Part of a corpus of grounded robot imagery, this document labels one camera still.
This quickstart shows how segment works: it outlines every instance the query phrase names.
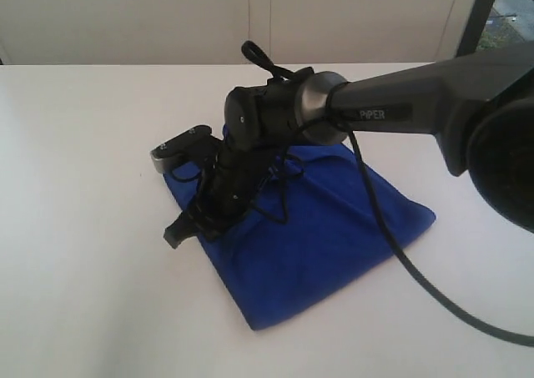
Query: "piper logo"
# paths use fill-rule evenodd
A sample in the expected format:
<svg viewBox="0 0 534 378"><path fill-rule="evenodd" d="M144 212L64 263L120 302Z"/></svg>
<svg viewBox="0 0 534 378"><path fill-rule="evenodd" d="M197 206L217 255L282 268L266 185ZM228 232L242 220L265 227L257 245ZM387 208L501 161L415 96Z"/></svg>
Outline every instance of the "piper logo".
<svg viewBox="0 0 534 378"><path fill-rule="evenodd" d="M360 110L360 118L365 120L382 120L385 119L385 112L383 109L362 109Z"/></svg>

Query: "white wall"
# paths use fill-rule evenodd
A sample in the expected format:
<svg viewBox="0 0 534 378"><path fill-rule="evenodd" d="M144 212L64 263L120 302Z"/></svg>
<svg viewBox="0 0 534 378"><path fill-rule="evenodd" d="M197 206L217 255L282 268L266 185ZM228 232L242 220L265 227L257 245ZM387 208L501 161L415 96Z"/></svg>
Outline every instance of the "white wall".
<svg viewBox="0 0 534 378"><path fill-rule="evenodd" d="M474 0L0 0L11 63L281 63L454 55Z"/></svg>

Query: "blue towel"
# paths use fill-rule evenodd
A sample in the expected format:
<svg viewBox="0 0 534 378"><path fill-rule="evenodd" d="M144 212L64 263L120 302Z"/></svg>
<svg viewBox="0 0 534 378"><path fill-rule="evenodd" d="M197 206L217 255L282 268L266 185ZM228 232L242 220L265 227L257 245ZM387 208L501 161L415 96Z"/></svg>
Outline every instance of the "blue towel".
<svg viewBox="0 0 534 378"><path fill-rule="evenodd" d="M392 256L370 210L354 155L342 144L293 147L290 152L305 162L305 174L288 183L288 224L276 224L251 210L221 239L209 243L199 237L253 330L291 318ZM386 222L406 247L436 216L367 168ZM299 170L288 161L289 173ZM175 172L192 176L198 169L189 163ZM184 208L196 182L164 178ZM278 184L268 182L256 204L282 215Z"/></svg>

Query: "blue cloth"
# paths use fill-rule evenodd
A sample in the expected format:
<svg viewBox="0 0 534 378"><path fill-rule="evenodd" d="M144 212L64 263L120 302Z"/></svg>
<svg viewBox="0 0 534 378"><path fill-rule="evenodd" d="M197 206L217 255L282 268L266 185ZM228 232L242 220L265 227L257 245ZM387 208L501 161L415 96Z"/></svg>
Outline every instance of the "blue cloth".
<svg viewBox="0 0 534 378"><path fill-rule="evenodd" d="M392 256L370 210L354 155L342 144L293 147L290 152L305 161L305 174L288 183L288 224L276 224L251 210L221 239L209 243L199 237L253 330L306 310ZM296 164L288 164L288 172L299 171ZM175 172L192 176L197 171L189 163ZM436 216L369 172L386 222L406 247ZM184 208L196 182L164 178ZM276 182L264 186L257 205L282 215Z"/></svg>

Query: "white tabletop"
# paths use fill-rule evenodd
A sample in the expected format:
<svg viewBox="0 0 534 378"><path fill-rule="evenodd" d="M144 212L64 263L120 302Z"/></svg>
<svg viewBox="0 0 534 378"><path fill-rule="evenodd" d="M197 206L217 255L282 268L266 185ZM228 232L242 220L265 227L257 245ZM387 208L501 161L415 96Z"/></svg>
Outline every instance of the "white tabletop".
<svg viewBox="0 0 534 378"><path fill-rule="evenodd" d="M410 64L320 65L348 79ZM244 322L149 158L206 123L252 66L0 68L0 376L530 377L534 350L483 335L389 260L274 328ZM431 207L408 251L459 305L534 334L534 237L497 215L432 137L358 134L368 164Z"/></svg>

